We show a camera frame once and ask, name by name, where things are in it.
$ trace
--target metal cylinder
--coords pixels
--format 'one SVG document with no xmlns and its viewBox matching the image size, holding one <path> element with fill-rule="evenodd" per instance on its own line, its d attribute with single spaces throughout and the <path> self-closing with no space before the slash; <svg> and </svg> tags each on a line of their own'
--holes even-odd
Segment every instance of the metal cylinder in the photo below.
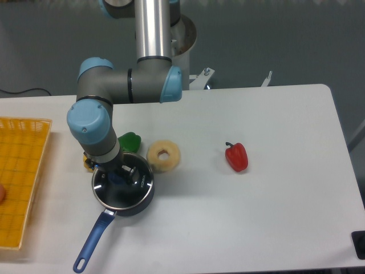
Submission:
<svg viewBox="0 0 365 274">
<path fill-rule="evenodd" d="M 135 0 L 135 16 L 137 61 L 171 59 L 169 0 Z"/>
</svg>

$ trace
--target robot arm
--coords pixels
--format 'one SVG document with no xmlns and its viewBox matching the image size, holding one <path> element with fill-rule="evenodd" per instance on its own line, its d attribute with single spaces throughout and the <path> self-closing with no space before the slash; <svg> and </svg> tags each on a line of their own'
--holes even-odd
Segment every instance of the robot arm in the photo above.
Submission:
<svg viewBox="0 0 365 274">
<path fill-rule="evenodd" d="M 124 2 L 128 7 L 133 4 Z M 134 10 L 137 69 L 114 71 L 108 60 L 85 60 L 76 103 L 67 113 L 71 133 L 103 171 L 123 165 L 123 151 L 112 126 L 114 104 L 172 102 L 182 96 L 181 70 L 171 61 L 169 0 L 135 0 Z"/>
</svg>

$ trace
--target pot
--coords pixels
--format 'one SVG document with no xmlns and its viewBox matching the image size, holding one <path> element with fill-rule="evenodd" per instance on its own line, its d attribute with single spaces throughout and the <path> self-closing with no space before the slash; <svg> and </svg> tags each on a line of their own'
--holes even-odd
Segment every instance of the pot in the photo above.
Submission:
<svg viewBox="0 0 365 274">
<path fill-rule="evenodd" d="M 155 192 L 153 172 L 147 161 L 138 154 L 124 152 L 124 165 L 116 172 L 95 169 L 92 190 L 105 207 L 92 228 L 78 258 L 74 271 L 82 273 L 104 230 L 116 215 L 132 216 L 144 210 Z"/>
</svg>

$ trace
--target gray floor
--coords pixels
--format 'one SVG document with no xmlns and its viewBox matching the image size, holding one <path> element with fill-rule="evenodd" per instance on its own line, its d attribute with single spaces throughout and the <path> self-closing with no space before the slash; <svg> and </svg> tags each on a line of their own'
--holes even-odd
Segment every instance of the gray floor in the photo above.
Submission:
<svg viewBox="0 0 365 274">
<path fill-rule="evenodd" d="M 198 31 L 190 73 L 215 69 L 214 88 L 260 86 L 273 70 L 275 86 L 328 85 L 347 140 L 365 119 L 365 1 L 181 0 L 181 10 Z M 0 3 L 0 89 L 75 94 L 92 56 L 135 67 L 134 25 L 103 17 L 96 0 Z M 364 155 L 365 141 L 351 153 L 363 197 Z"/>
</svg>

